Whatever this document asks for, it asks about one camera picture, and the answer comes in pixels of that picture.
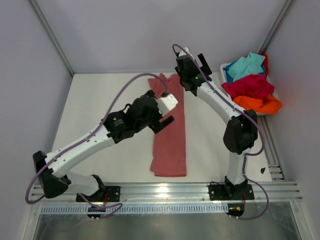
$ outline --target white basket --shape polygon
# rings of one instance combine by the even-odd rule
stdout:
[[[228,66],[229,64],[231,64],[231,62],[230,62],[230,63],[221,64],[221,66],[220,66],[220,71],[221,71],[221,75],[222,75],[222,80],[223,80],[224,83],[227,83],[227,75],[226,75],[226,71],[224,70],[224,68],[225,68],[226,66]],[[266,76],[266,80],[267,80],[269,83],[271,83],[269,76]],[[266,114],[263,113],[263,112],[257,112],[256,115],[257,115],[257,116],[264,116],[264,115],[266,115]]]

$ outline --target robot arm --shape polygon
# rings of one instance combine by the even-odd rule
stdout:
[[[198,55],[202,64],[201,70],[214,90],[208,86],[198,68],[184,51],[177,53],[176,57],[177,67],[175,70],[180,76],[181,85],[186,91],[190,91],[193,95],[206,102],[226,124],[223,142],[230,153],[228,172],[225,177],[225,190],[230,197],[237,198],[248,184],[242,172],[244,154],[251,151],[255,140],[258,138],[258,131],[247,118],[235,111],[235,108],[243,111],[255,121],[257,121],[257,115],[253,110],[246,111],[231,101],[212,82],[209,77],[212,72],[203,54]]]
[[[106,188],[99,176],[84,176],[70,172],[70,170],[94,153],[133,137],[134,134],[145,127],[152,129],[155,134],[158,133],[174,120],[172,116],[169,116],[167,119],[160,121],[177,104],[178,101],[172,94],[162,95],[162,97],[156,99],[155,93],[150,90],[137,98],[132,104],[127,104],[123,110],[111,112],[91,138],[87,139],[97,127],[57,151],[47,154],[41,151],[36,152],[33,155],[36,172],[51,159],[54,159],[54,162],[39,176],[45,197],[48,199],[55,198],[68,192],[82,193],[92,202],[100,199],[105,194]],[[55,159],[58,153],[83,139],[87,140]]]

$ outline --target white table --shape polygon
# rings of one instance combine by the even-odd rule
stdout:
[[[55,138],[57,150],[91,130],[105,115],[111,101],[122,86],[136,73],[76,74]],[[115,104],[113,111],[123,109],[149,90],[148,77],[141,77],[130,85]],[[212,74],[220,85],[220,73]],[[223,182],[228,170],[229,152],[223,143],[225,123],[205,102],[184,93],[186,130],[186,177],[156,177],[150,171],[153,159],[154,133],[145,128],[134,137],[92,155],[72,169],[73,172],[96,174],[104,182],[117,183],[198,183]],[[261,147],[258,139],[252,152]],[[264,153],[250,157],[247,175],[255,181],[271,181]]]

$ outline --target blue cloth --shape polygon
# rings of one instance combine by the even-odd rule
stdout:
[[[265,56],[250,52],[247,57],[242,56],[229,66],[227,73],[234,81],[250,74],[262,74],[264,70],[261,65],[265,58]]]
[[[225,76],[226,76],[226,82],[228,83],[228,84],[231,84],[231,83],[233,83],[234,82],[234,79],[229,75],[229,73],[228,73],[228,70],[229,70],[229,68],[233,65],[235,63],[235,61],[234,62],[232,62],[232,63],[230,63],[228,66],[225,66],[224,68],[223,68],[223,70],[224,70],[224,72],[225,72]],[[265,66],[263,66],[263,65],[261,65],[261,68],[262,68],[262,70],[263,70],[263,75],[266,75],[266,68],[265,68]]]

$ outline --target gray floor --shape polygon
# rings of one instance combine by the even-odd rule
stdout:
[[[264,204],[246,204],[243,217]],[[34,240],[300,240],[290,204],[271,203],[256,220],[230,219],[224,213],[125,215],[86,221],[83,215],[42,215]]]

